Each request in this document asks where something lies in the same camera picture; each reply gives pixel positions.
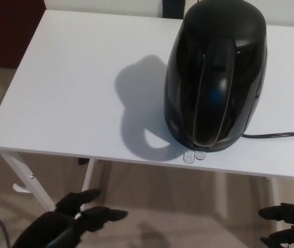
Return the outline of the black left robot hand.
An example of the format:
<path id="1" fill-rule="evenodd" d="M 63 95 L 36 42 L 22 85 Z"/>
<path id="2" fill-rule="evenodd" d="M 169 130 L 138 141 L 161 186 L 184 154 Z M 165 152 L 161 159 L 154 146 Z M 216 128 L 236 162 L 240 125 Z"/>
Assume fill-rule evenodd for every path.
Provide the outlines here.
<path id="1" fill-rule="evenodd" d="M 128 212 L 106 206 L 81 210 L 81 206 L 97 199 L 99 189 L 69 193 L 56 205 L 35 219 L 16 239 L 13 247 L 77 247 L 86 232 L 95 233 L 108 222 L 127 217 Z"/>

